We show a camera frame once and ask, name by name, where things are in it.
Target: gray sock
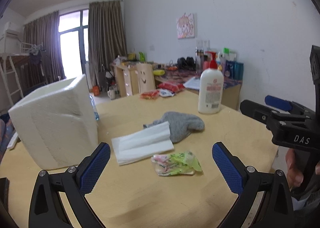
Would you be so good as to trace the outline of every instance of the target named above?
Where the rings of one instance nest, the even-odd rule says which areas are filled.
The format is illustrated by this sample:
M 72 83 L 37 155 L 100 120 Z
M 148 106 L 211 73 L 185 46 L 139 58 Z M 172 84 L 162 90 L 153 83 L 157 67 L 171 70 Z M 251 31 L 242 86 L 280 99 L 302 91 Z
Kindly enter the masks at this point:
M 153 121 L 151 124 L 143 125 L 143 128 L 149 128 L 165 121 L 169 121 L 170 140 L 172 143 L 178 143 L 191 134 L 192 130 L 204 130 L 204 122 L 201 118 L 192 114 L 168 111 L 162 118 Z

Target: wooden chair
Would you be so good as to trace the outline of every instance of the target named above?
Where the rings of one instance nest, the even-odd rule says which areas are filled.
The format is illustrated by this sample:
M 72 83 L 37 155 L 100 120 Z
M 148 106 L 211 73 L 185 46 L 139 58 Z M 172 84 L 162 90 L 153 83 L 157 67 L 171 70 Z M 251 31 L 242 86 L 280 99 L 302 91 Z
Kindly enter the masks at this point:
M 140 93 L 156 89 L 155 78 L 151 64 L 137 64 Z

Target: brown curtain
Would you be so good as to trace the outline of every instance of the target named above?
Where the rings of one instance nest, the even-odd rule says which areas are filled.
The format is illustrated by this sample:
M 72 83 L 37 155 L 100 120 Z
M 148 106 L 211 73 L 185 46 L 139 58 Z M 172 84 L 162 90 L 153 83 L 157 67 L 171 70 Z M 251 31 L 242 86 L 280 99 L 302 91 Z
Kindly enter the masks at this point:
M 42 52 L 42 67 L 48 82 L 55 81 L 58 76 L 65 77 L 61 58 L 59 27 L 59 11 L 40 17 L 25 25 L 23 41 L 31 44 L 42 44 L 46 52 Z M 25 85 L 33 87 L 44 81 L 39 65 L 28 63 L 23 70 Z
M 102 64 L 118 56 L 126 56 L 120 1 L 95 2 L 89 5 L 89 71 L 92 86 L 99 84 Z

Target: blue textured grip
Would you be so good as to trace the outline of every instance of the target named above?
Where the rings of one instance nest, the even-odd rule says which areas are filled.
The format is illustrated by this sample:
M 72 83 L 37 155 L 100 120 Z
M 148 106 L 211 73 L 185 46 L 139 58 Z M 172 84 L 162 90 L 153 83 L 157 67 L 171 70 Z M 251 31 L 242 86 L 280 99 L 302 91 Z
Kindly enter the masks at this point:
M 282 100 L 273 96 L 266 96 L 264 99 L 264 102 L 274 108 L 283 110 L 283 111 L 291 111 L 292 110 L 292 106 L 290 104 L 289 101 L 286 100 Z
M 212 157 L 226 180 L 231 192 L 240 195 L 243 191 L 242 176 L 217 143 L 212 147 Z
M 84 196 L 92 192 L 111 155 L 110 146 L 105 144 L 80 178 L 80 191 Z

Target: human hand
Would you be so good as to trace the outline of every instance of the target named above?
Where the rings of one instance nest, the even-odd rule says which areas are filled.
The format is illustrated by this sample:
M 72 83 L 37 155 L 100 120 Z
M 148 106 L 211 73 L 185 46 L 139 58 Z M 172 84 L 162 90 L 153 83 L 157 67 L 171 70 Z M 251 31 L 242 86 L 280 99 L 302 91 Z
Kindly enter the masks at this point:
M 303 182 L 303 174 L 296 166 L 296 155 L 293 148 L 288 150 L 285 161 L 287 162 L 288 167 L 287 181 L 289 187 L 299 187 Z M 320 175 L 320 163 L 316 165 L 316 174 Z

